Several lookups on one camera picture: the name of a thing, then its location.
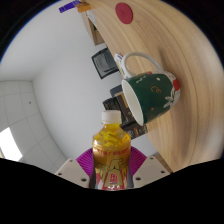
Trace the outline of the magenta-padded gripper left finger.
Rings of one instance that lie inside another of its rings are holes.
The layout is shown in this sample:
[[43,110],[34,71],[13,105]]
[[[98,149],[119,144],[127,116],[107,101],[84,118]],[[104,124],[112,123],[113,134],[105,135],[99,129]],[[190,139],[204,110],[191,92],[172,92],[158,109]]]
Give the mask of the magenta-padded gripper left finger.
[[92,149],[86,150],[76,159],[69,158],[55,175],[81,187],[94,189],[96,175]]

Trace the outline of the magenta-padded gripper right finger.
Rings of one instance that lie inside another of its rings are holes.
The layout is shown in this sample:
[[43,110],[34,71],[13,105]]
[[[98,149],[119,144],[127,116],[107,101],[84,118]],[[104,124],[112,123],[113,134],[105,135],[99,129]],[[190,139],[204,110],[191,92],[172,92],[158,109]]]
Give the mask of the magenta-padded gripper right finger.
[[138,149],[132,147],[129,158],[129,181],[132,188],[140,188],[157,181],[170,172],[155,155],[146,157]]

